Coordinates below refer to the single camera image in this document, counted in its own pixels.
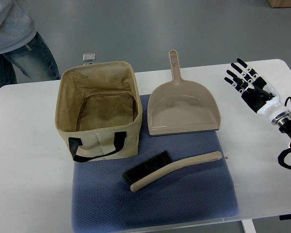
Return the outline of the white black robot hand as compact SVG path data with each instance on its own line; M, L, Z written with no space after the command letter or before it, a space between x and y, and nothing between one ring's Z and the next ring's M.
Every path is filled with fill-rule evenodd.
M225 81L240 93L251 110L274 125L282 126L291 120L291 110L281 102L279 93L263 76L240 58L237 63L231 63L231 67L233 70L226 71L229 77L225 77Z

